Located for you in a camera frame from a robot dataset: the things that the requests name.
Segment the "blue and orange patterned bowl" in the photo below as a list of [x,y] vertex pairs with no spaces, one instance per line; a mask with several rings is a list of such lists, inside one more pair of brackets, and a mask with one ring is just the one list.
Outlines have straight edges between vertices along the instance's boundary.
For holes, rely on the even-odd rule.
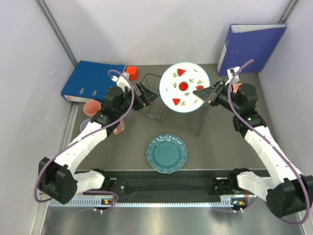
[[232,92],[236,94],[240,86],[241,86],[241,83],[234,84]]

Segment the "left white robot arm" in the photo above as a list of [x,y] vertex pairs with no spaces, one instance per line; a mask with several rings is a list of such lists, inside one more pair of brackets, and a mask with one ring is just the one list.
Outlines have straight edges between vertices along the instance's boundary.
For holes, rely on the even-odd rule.
[[95,169],[76,173],[83,159],[105,140],[130,110],[141,110],[154,102],[159,95],[141,83],[136,84],[137,95],[130,85],[110,87],[100,110],[91,118],[85,129],[61,152],[51,159],[39,162],[39,174],[34,191],[41,191],[61,204],[68,203],[75,195],[96,190],[100,194],[110,191],[111,183],[105,172]]

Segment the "pink plastic cup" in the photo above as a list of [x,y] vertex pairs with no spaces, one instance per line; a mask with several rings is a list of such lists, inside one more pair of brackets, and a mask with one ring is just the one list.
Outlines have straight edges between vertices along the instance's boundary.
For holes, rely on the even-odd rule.
[[83,107],[84,113],[89,118],[92,118],[100,109],[101,109],[101,104],[96,100],[87,102]]

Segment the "pink patterned mug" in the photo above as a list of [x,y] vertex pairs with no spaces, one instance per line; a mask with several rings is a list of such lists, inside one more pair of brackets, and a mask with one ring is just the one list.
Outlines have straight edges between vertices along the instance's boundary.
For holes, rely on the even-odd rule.
[[119,135],[125,130],[125,127],[126,127],[125,121],[124,119],[121,119],[118,126],[114,129],[113,133],[115,135]]

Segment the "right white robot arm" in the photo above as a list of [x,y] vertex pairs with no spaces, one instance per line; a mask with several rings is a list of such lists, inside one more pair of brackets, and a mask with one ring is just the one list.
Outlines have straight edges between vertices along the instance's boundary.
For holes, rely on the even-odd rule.
[[255,87],[241,84],[234,94],[220,80],[193,94],[211,106],[221,105],[234,113],[234,129],[257,153],[269,173],[269,177],[264,178],[247,168],[234,169],[229,174],[229,190],[235,194],[248,190],[261,198],[279,218],[300,211],[309,215],[313,204],[313,177],[304,176],[294,167],[271,136],[267,124],[256,111]]

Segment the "white plate with red fruit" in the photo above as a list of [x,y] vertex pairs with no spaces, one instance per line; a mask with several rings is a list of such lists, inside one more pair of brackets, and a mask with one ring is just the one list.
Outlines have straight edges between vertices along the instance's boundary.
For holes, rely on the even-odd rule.
[[163,103],[178,113],[190,113],[204,102],[193,94],[211,85],[207,72],[198,64],[181,62],[170,66],[159,82],[159,95]]

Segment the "teal scalloped plate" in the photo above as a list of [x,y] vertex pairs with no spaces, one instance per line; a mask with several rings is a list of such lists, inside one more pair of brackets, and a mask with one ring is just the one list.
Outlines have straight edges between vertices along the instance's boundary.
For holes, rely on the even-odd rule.
[[172,174],[179,171],[188,160],[185,143],[174,134],[154,137],[146,148],[148,164],[157,172]]

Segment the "lilac plastic cup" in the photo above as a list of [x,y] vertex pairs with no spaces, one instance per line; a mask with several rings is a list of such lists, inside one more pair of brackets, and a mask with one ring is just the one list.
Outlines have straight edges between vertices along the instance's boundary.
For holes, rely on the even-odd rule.
[[88,123],[90,122],[90,118],[84,120],[81,124],[80,124],[80,132],[83,132],[84,129],[86,128],[86,126],[88,125]]

